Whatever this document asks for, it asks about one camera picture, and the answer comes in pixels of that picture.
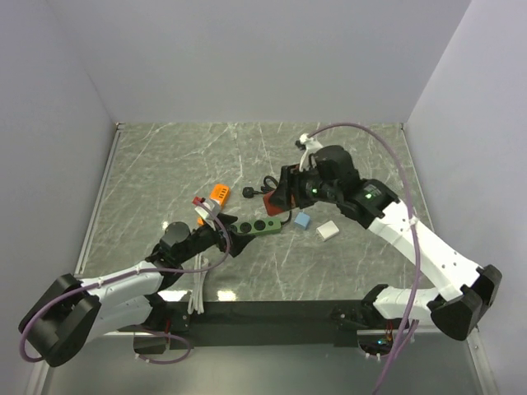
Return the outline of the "red cube socket adapter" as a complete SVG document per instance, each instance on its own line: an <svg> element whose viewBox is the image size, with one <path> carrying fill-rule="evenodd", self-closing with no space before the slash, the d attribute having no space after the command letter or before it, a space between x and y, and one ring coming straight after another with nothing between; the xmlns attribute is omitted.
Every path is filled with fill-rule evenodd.
<svg viewBox="0 0 527 395"><path fill-rule="evenodd" d="M272 191L263 196L263 204L269 216L277 216L290 211L294 207L294 199L290 193Z"/></svg>

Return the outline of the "green power strip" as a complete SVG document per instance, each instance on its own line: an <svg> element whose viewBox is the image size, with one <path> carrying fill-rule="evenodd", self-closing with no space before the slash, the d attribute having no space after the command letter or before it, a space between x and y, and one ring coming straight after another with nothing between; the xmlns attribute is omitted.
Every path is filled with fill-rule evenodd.
<svg viewBox="0 0 527 395"><path fill-rule="evenodd" d="M231 228L239 235L262 236L280 233L282 223L274 218L264 217L250 221L237 221L231 225Z"/></svg>

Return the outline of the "orange power strip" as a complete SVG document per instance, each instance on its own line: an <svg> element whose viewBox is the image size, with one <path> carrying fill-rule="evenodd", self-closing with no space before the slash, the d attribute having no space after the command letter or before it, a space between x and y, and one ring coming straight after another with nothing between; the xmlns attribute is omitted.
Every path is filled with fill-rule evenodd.
<svg viewBox="0 0 527 395"><path fill-rule="evenodd" d="M216 200L221 206L221 211L226 205L226 202L230 196L230 189L224 184L216 184L209 194L210 199Z"/></svg>

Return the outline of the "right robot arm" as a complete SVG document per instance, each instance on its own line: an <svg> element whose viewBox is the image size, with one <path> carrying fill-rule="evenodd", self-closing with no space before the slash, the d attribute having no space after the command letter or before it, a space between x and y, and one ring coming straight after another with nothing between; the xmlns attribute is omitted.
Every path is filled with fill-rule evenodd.
<svg viewBox="0 0 527 395"><path fill-rule="evenodd" d="M281 169L277 188L263 198L270 216L335 205L350 220L381 237L432 283L411 290L375 286L362 300L365 325L380 328L388 320L432 323L446 336L465 340L492 306L502 274L482 267L451 248L415 216L395 192L377 179L364 179L341 146L308 150L297 165Z"/></svg>

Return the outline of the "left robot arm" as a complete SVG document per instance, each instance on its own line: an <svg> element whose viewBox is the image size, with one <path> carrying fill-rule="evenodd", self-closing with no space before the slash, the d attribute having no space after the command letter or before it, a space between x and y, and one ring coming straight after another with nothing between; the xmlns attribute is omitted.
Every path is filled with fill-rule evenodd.
<svg viewBox="0 0 527 395"><path fill-rule="evenodd" d="M169 336L183 329L183 315L173 313L160 293L186 273L184 263L211 247L224 257L239 255L254 237L237 232L235 221L221 214L195 230L173 222L152 253L128 269L93 278L60 276L19 324L21 358L57 367L109 332L136 328Z"/></svg>

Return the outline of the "light blue charger plug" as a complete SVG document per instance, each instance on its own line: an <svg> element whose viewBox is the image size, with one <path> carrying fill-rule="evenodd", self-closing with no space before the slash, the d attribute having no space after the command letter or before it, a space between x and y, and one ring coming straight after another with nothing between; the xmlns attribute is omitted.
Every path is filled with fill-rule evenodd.
<svg viewBox="0 0 527 395"><path fill-rule="evenodd" d="M306 230L310 224L310 216L301 211L296 215L293 223L296 226L299 226L300 228L302 228L303 230Z"/></svg>

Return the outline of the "white charger plug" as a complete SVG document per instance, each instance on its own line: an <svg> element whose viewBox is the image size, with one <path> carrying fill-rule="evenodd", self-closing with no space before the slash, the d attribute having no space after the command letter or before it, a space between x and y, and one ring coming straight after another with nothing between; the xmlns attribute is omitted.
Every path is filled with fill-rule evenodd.
<svg viewBox="0 0 527 395"><path fill-rule="evenodd" d="M318 226L316 232L323 241L327 241L338 235L340 230L333 221L327 221L323 225Z"/></svg>

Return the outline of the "black base beam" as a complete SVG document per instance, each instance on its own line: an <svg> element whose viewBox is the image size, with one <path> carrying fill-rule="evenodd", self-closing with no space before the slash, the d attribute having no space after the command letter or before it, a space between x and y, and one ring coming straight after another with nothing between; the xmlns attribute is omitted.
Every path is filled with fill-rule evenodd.
<svg viewBox="0 0 527 395"><path fill-rule="evenodd" d="M367 300L207 302L203 314L184 314L185 303L169 302L146 325L204 346L331 344L356 347L360 331L396 329Z"/></svg>

